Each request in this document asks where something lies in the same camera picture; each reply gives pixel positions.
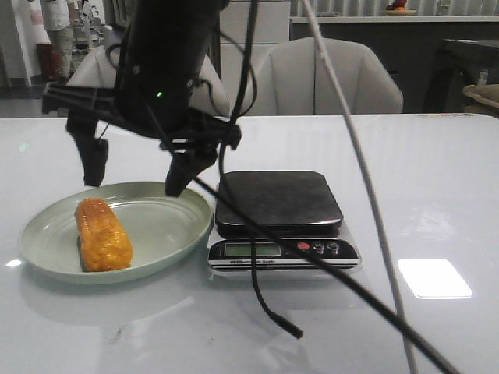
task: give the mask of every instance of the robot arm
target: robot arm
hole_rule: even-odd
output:
[[[161,134],[153,122],[159,123],[181,152],[176,158],[182,158],[192,174],[216,161],[227,123],[190,108],[189,103],[218,14],[227,4],[227,0],[137,2],[113,88],[48,84],[42,110],[69,109],[66,129],[78,146],[86,185],[100,185],[104,177],[107,143],[94,138],[99,120],[156,139]],[[241,136],[236,130],[228,141],[232,148]],[[173,161],[165,193],[178,196],[191,181],[191,173]]]

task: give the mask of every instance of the red button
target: red button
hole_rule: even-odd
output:
[[[307,242],[298,242],[296,243],[296,247],[298,247],[298,249],[301,249],[302,251],[306,251],[308,248],[310,248],[310,244]]]

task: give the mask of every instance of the corn on the cob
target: corn on the cob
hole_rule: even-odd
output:
[[[132,261],[132,242],[105,200],[85,199],[75,211],[85,271],[124,269]]]

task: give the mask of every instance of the plate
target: plate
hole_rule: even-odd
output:
[[[388,16],[414,16],[416,14],[415,10],[385,10],[385,14]]]
[[[74,212],[87,197],[106,199],[133,244],[129,268],[87,273],[81,270]],[[40,212],[19,240],[23,257],[48,276],[76,284],[130,281],[173,265],[195,248],[207,247],[212,209],[198,193],[186,189],[165,196],[160,182],[107,185],[63,199]]]

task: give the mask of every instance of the white cabinet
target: white cabinet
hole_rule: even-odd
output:
[[[250,2],[232,1],[220,14],[220,29],[244,48]],[[289,40],[290,2],[262,1],[258,5],[253,39],[252,65],[257,67],[265,53],[275,44]],[[239,88],[242,54],[230,41],[221,37],[221,80],[234,103]]]

